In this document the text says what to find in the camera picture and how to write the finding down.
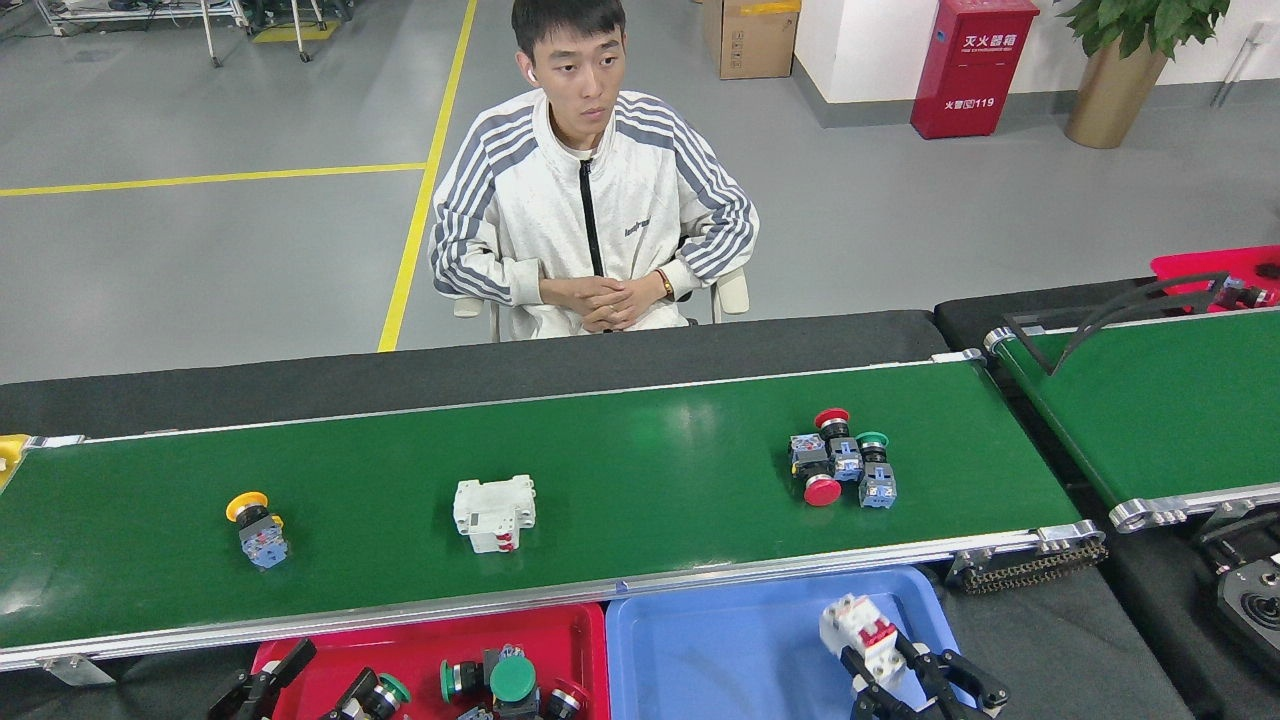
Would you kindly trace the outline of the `person's left hand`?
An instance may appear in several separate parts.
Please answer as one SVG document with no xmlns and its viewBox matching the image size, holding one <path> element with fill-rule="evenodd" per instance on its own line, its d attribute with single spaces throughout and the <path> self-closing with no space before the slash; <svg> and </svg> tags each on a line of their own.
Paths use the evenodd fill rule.
<svg viewBox="0 0 1280 720">
<path fill-rule="evenodd" d="M 586 297 L 582 327 L 591 333 L 626 331 L 668 295 L 669 283 L 660 270 L 632 281 L 596 278 L 595 290 Z"/>
</svg>

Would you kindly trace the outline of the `person's right hand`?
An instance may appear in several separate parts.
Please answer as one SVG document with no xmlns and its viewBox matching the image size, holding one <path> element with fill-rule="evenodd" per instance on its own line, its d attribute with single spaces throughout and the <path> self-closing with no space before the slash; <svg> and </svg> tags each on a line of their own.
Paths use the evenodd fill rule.
<svg viewBox="0 0 1280 720">
<path fill-rule="evenodd" d="M 614 281 L 599 275 L 577 278 L 541 278 L 538 283 L 540 301 L 577 315 L 589 333 L 612 329 Z"/>
</svg>

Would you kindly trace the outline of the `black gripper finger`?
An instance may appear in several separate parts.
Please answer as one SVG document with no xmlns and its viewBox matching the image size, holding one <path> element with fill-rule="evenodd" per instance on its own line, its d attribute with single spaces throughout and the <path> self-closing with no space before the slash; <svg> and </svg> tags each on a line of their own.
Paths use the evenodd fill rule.
<svg viewBox="0 0 1280 720">
<path fill-rule="evenodd" d="M 376 674 L 372 669 L 364 667 L 334 707 L 319 719 L 371 719 L 370 710 L 379 702 L 376 688 Z"/>
<path fill-rule="evenodd" d="M 268 662 L 256 673 L 241 670 L 223 684 L 207 719 L 270 719 L 280 692 L 315 659 L 317 648 L 303 638 L 283 659 Z"/>
<path fill-rule="evenodd" d="M 925 693 L 914 719 L 996 719 L 1007 706 L 1007 687 L 955 650 L 931 651 L 905 641 L 905 664 Z"/>
<path fill-rule="evenodd" d="M 863 656 L 851 646 L 840 652 L 840 662 L 852 679 L 854 706 L 851 719 L 901 719 L 906 705 L 883 688 L 868 669 Z"/>
</svg>

